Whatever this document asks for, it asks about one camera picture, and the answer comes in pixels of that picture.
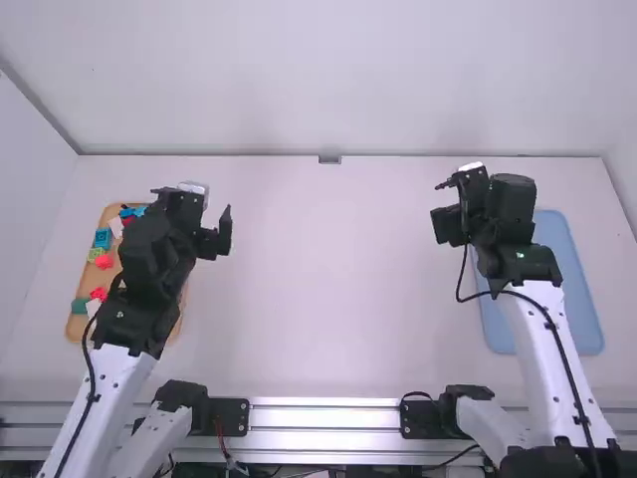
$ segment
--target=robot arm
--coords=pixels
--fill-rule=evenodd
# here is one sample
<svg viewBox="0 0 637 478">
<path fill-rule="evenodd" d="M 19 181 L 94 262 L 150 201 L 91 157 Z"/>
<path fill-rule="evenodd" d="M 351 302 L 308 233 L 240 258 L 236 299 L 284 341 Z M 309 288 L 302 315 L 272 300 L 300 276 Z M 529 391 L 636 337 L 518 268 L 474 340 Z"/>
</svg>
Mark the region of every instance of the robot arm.
<svg viewBox="0 0 637 478">
<path fill-rule="evenodd" d="M 463 166 L 437 189 L 453 186 L 459 203 L 431 211 L 439 244 L 471 244 L 478 269 L 514 332 L 529 398 L 529 432 L 484 387 L 454 385 L 439 400 L 447 426 L 474 438 L 503 476 L 624 476 L 626 452 L 594 399 L 564 309 L 562 276 L 552 251 L 531 241 L 536 188 L 514 174 L 489 176 Z"/>
<path fill-rule="evenodd" d="M 152 192 L 158 194 L 157 200 L 124 231 L 118 248 L 122 272 L 112 281 L 106 301 L 85 330 L 83 352 L 89 372 L 38 476 L 83 478 L 106 472 L 133 401 L 160 359 L 179 318 L 181 290 L 196 259 L 214 260 L 217 255 L 230 252 L 230 206 L 219 220 L 219 229 L 201 227 L 207 186 L 183 182 L 177 188 Z M 89 353 L 86 338 L 93 321 L 95 346 Z M 150 476 L 143 473 L 157 465 L 159 453 L 163 459 L 166 450 L 176 443 L 172 440 L 181 439 L 190 431 L 192 403 L 158 416 L 155 415 L 160 404 L 153 406 L 148 423 L 152 423 L 149 431 L 155 433 L 150 435 L 163 441 L 157 442 L 153 453 L 144 458 L 143 451 L 148 451 L 148 443 L 152 442 L 144 436 L 149 433 L 148 424 L 139 435 L 135 433 L 132 444 L 141 448 L 128 447 L 126 453 L 147 458 L 147 463 L 133 466 L 139 474 L 125 476 Z M 172 418 L 159 427 L 157 423 L 166 421 L 168 413 Z"/>
</svg>

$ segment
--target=black cable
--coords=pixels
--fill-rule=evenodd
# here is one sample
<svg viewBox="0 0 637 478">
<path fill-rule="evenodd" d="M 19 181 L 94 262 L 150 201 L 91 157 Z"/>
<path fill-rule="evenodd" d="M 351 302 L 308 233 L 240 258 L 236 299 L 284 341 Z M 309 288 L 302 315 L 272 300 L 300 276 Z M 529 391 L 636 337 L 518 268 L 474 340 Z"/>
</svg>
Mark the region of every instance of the black cable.
<svg viewBox="0 0 637 478">
<path fill-rule="evenodd" d="M 279 474 L 279 472 L 283 469 L 283 465 L 279 465 L 277 467 L 277 469 L 275 471 L 273 471 L 272 473 L 265 473 L 263 475 L 259 475 L 259 474 L 255 474 L 253 475 L 252 473 L 250 474 L 250 476 L 254 476 L 255 478 L 274 478 L 275 476 L 277 476 Z"/>
<path fill-rule="evenodd" d="M 468 297 L 464 297 L 464 298 L 460 297 L 460 287 L 462 285 L 462 278 L 465 274 L 465 267 L 467 265 L 468 250 L 469 250 L 469 244 L 465 244 L 465 251 L 463 253 L 463 258 L 462 258 L 462 268 L 460 270 L 460 276 L 458 277 L 458 284 L 456 285 L 456 301 L 459 302 L 460 304 L 464 304 L 465 302 L 469 302 L 479 297 L 487 296 L 491 294 L 490 291 L 483 291 L 483 292 L 478 292 L 476 294 L 472 294 L 471 296 L 468 296 Z M 561 362 L 564 367 L 564 371 L 566 372 L 566 377 L 568 379 L 568 384 L 570 385 L 570 391 L 573 394 L 575 408 L 577 409 L 579 424 L 581 425 L 584 431 L 584 437 L 586 438 L 586 445 L 590 452 L 590 459 L 593 463 L 595 477 L 602 478 L 601 467 L 599 465 L 599 458 L 597 457 L 597 453 L 595 451 L 595 444 L 593 443 L 593 437 L 590 433 L 590 423 L 588 422 L 588 419 L 586 418 L 586 414 L 584 413 L 584 407 L 581 402 L 581 397 L 579 396 L 579 391 L 577 390 L 577 383 L 575 383 L 575 378 L 573 376 L 572 370 L 570 369 L 570 363 L 568 362 L 568 357 L 566 356 L 564 345 L 561 342 L 559 333 L 557 332 L 557 326 L 555 325 L 555 322 L 553 321 L 548 311 L 541 304 L 539 304 L 537 301 L 535 301 L 531 297 L 526 296 L 525 294 L 521 294 L 520 292 L 509 291 L 509 290 L 500 291 L 500 294 L 514 296 L 519 299 L 522 299 L 523 301 L 528 302 L 529 304 L 533 305 L 536 309 L 538 309 L 539 312 L 546 319 L 546 322 L 548 325 L 547 328 L 551 331 L 553 338 L 555 340 L 555 344 L 557 345 L 557 350 L 559 351 L 559 357 L 561 358 Z"/>
<path fill-rule="evenodd" d="M 172 459 L 172 453 L 168 453 L 168 460 L 170 460 L 170 466 L 166 471 L 161 472 L 161 474 L 159 475 L 160 477 L 166 476 L 168 473 L 175 469 L 175 460 Z"/>
<path fill-rule="evenodd" d="M 447 461 L 443 461 L 442 463 L 438 463 L 437 465 L 433 465 L 433 466 L 423 466 L 422 467 L 422 471 L 432 471 L 432 470 L 437 470 L 438 468 L 442 468 L 443 466 L 447 466 L 448 464 L 453 463 L 457 459 L 462 458 L 467 453 L 469 453 L 471 450 L 475 450 L 476 448 L 480 448 L 480 445 L 477 444 L 477 443 L 473 444 L 471 446 L 468 446 L 467 448 L 462 450 L 457 455 L 454 455 L 451 458 L 449 458 Z"/>
<path fill-rule="evenodd" d="M 80 421 L 78 422 L 78 426 L 76 426 L 76 431 L 73 432 L 73 436 L 67 445 L 67 449 L 62 455 L 62 459 L 60 460 L 60 464 L 58 465 L 58 470 L 54 475 L 54 478 L 60 478 L 62 472 L 64 471 L 64 467 L 69 460 L 69 456 L 73 451 L 73 447 L 80 436 L 80 432 L 82 432 L 82 428 L 84 427 L 84 423 L 87 421 L 89 417 L 89 412 L 91 411 L 91 407 L 93 406 L 94 401 L 98 401 L 100 398 L 96 396 L 96 371 L 93 368 L 93 364 L 91 363 L 91 356 L 89 355 L 89 346 L 87 344 L 87 339 L 89 337 L 89 330 L 91 326 L 96 321 L 97 314 L 95 314 L 90 320 L 87 326 L 84 328 L 84 333 L 82 334 L 82 354 L 84 355 L 84 360 L 87 363 L 87 368 L 89 369 L 89 381 L 91 382 L 91 389 L 89 391 L 89 395 L 87 396 L 87 404 L 84 407 L 84 411 L 82 412 L 82 416 L 80 417 Z"/>
</svg>

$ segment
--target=blue block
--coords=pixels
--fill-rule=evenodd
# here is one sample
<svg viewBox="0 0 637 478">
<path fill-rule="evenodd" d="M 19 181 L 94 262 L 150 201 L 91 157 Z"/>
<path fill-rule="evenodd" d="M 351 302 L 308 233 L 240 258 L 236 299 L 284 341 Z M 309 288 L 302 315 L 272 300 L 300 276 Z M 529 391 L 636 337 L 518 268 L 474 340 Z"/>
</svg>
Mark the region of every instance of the blue block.
<svg viewBox="0 0 637 478">
<path fill-rule="evenodd" d="M 124 217 L 132 216 L 135 213 L 134 207 L 129 207 L 127 209 L 121 209 L 119 212 L 119 217 L 123 219 Z"/>
<path fill-rule="evenodd" d="M 144 213 L 144 212 L 146 212 L 146 208 L 147 208 L 147 207 L 148 207 L 148 206 L 139 206 L 139 207 L 135 207 L 135 208 L 133 209 L 135 216 L 137 216 L 137 217 L 141 217 L 141 216 L 143 216 L 143 213 Z"/>
<path fill-rule="evenodd" d="M 96 242 L 94 247 L 102 247 L 105 250 L 110 249 L 110 241 L 112 236 L 110 235 L 110 229 L 105 227 L 96 231 Z"/>
</svg>

